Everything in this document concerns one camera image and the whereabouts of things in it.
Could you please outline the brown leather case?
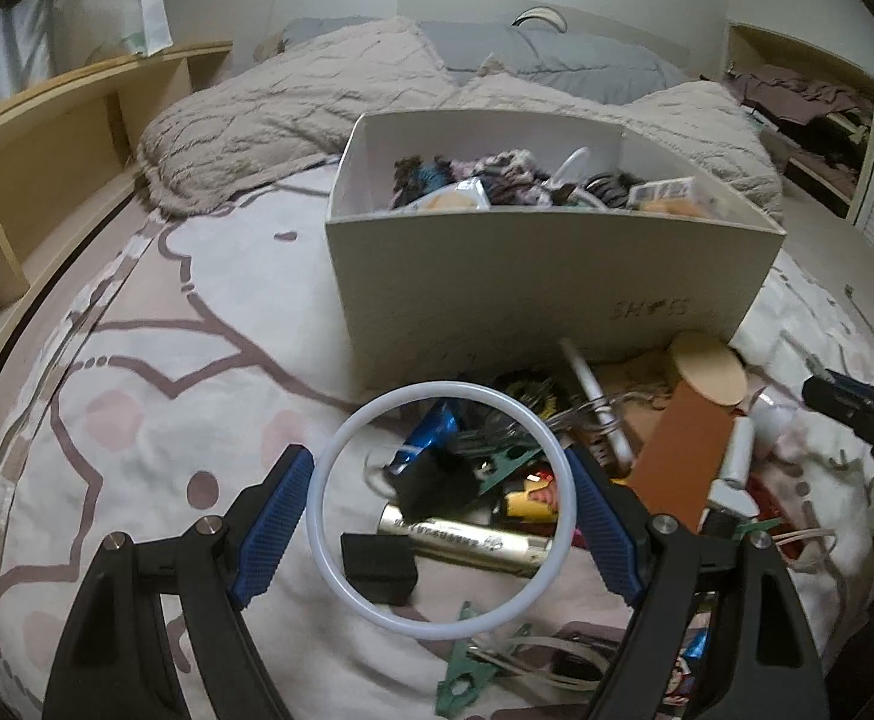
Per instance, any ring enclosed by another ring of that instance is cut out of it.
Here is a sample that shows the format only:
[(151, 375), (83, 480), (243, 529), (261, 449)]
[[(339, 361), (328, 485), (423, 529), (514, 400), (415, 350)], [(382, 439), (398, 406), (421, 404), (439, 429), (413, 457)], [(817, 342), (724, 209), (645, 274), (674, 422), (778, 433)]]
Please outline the brown leather case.
[(731, 431), (733, 418), (725, 408), (679, 383), (638, 452), (627, 486), (651, 515), (672, 515), (699, 532)]

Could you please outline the green clothes peg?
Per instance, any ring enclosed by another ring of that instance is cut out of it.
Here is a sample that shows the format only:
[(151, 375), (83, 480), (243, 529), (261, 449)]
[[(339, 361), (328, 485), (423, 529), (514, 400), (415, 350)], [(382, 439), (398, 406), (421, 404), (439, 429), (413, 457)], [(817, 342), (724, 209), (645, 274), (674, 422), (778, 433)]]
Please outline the green clothes peg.
[(435, 713), (440, 718), (458, 718), (474, 706), (496, 679), (518, 678), (526, 670), (518, 665), (518, 645), (533, 632), (521, 624), (507, 644), (494, 639), (459, 639), (453, 642), (445, 676), (435, 691)]

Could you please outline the yellow barcode box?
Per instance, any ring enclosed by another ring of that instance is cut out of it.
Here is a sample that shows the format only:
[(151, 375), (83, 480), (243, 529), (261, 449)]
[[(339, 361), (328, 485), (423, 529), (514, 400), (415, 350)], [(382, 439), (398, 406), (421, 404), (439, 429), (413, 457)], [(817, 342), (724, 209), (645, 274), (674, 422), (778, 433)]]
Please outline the yellow barcode box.
[(635, 184), (629, 190), (629, 197), (627, 197), (629, 208), (640, 208), (651, 202), (687, 202), (704, 206), (710, 202), (710, 197), (700, 187), (695, 177), (658, 179), (658, 181)]

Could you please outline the purple crochet octopus toy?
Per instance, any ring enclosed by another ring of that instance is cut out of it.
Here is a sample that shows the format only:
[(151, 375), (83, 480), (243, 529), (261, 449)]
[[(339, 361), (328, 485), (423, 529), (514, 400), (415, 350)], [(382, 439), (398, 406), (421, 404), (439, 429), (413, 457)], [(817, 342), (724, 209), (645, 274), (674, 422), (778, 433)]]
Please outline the purple crochet octopus toy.
[(542, 171), (528, 149), (508, 149), (474, 161), (451, 160), (450, 171), (457, 181), (476, 179), (492, 206), (552, 205), (547, 188), (551, 174)]

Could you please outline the oval wooden piece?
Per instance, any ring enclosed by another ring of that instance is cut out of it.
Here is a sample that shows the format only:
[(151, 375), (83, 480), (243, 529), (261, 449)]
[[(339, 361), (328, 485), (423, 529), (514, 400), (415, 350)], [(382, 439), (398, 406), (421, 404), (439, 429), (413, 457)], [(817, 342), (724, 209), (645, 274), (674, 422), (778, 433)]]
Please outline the oval wooden piece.
[(489, 206), (491, 202), (482, 184), (479, 181), (464, 181), (427, 193), (422, 199), (409, 203), (406, 210), (412, 213), (432, 213), (432, 211), (487, 210)]

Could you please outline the white tape roll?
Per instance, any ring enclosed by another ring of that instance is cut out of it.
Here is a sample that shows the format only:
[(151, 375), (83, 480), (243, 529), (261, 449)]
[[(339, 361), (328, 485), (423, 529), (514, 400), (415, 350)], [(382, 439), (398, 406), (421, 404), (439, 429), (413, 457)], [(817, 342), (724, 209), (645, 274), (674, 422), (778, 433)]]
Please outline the white tape roll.
[(772, 452), (780, 436), (793, 421), (798, 406), (789, 398), (764, 390), (752, 402), (749, 419), (754, 426), (754, 457), (762, 460)]

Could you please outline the gold metallic tube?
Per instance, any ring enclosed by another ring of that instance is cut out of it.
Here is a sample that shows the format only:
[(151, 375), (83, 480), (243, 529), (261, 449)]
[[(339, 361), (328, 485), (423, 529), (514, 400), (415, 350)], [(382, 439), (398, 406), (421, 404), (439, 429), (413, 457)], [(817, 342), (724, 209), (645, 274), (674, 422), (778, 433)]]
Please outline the gold metallic tube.
[(405, 536), (411, 541), (412, 550), (428, 559), (523, 577), (531, 577), (546, 562), (552, 544), (544, 536), (505, 532), (446, 518), (406, 522), (393, 504), (383, 507), (377, 532)]

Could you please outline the yellow cartoon lighter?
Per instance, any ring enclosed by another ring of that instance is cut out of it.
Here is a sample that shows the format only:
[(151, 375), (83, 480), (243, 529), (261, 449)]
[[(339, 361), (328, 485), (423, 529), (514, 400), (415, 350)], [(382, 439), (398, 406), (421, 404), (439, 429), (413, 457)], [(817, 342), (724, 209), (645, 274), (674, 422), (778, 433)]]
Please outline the yellow cartoon lighter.
[(558, 520), (558, 489), (551, 472), (534, 472), (503, 483), (500, 515), (531, 525), (551, 525)]

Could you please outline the black square block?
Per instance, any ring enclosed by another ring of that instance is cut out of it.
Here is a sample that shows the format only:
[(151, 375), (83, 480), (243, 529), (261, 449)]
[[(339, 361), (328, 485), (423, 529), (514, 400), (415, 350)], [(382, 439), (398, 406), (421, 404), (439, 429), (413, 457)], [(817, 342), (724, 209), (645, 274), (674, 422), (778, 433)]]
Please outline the black square block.
[(341, 557), (347, 582), (375, 605), (404, 606), (419, 573), (409, 536), (343, 533)]

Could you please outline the white cardboard shoe box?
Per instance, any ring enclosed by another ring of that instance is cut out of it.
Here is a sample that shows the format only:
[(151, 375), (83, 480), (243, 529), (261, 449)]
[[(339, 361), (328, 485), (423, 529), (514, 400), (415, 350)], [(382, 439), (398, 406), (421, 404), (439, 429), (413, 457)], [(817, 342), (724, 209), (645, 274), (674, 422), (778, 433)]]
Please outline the white cardboard shoe box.
[[(546, 171), (690, 177), (705, 218), (585, 208), (404, 211), (403, 158), (524, 148)], [(518, 110), (367, 114), (332, 184), (326, 239), (355, 369), (372, 387), (516, 369), (570, 340), (595, 361), (684, 330), (729, 340), (782, 249), (775, 220), (683, 154), (625, 125)]]

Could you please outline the wooden side shelf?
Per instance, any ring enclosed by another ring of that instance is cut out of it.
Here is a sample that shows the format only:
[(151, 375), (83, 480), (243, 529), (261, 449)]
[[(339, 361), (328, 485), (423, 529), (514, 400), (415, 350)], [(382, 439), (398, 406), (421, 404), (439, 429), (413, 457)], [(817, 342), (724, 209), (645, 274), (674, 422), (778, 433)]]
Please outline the wooden side shelf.
[(0, 357), (74, 255), (131, 197), (155, 115), (207, 88), (227, 41), (121, 55), (0, 103)]

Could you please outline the grey pillow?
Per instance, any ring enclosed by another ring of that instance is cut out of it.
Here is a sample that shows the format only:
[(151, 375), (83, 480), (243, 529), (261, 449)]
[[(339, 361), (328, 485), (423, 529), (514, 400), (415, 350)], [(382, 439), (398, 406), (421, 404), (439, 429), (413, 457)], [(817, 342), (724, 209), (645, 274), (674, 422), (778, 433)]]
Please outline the grey pillow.
[(496, 71), (599, 104), (633, 103), (687, 80), (648, 47), (612, 37), (401, 16), (297, 18), (254, 49), (258, 64), (271, 59), (377, 109), (439, 103)]

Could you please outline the white headphones on bed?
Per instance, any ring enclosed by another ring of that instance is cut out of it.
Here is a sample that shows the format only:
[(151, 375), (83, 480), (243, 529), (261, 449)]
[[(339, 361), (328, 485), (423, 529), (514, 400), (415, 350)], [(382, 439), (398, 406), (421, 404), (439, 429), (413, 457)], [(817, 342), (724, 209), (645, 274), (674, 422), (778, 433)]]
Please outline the white headphones on bed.
[(512, 21), (513, 28), (529, 25), (533, 21), (539, 21), (549, 28), (555, 29), (560, 34), (565, 34), (569, 31), (569, 21), (565, 18), (557, 8), (547, 7), (547, 5), (536, 5), (535, 7), (526, 8), (521, 13), (516, 15)]

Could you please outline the beige textured blanket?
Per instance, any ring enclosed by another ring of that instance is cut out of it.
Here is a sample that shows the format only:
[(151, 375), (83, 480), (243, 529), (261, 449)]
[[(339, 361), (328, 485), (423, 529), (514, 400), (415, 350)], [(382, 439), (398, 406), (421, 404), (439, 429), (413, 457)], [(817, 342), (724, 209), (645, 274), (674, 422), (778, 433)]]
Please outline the beige textured blanket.
[(707, 169), (772, 218), (782, 214), (782, 179), (738, 99), (720, 83), (690, 78), (633, 103), (599, 104), (496, 71), (439, 103), (377, 109), (305, 82), (287, 62), (271, 59), (163, 110), (142, 133), (136, 161), (155, 208), (169, 216), (206, 215), (235, 193), (341, 153), (361, 115), (450, 107), (624, 124)]

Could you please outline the grey curtain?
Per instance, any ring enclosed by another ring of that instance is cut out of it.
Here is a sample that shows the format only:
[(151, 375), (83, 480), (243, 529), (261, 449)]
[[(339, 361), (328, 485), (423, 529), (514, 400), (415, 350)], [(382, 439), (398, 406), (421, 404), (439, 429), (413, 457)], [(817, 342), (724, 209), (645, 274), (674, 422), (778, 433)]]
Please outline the grey curtain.
[(56, 75), (53, 0), (9, 0), (0, 9), (0, 102)]

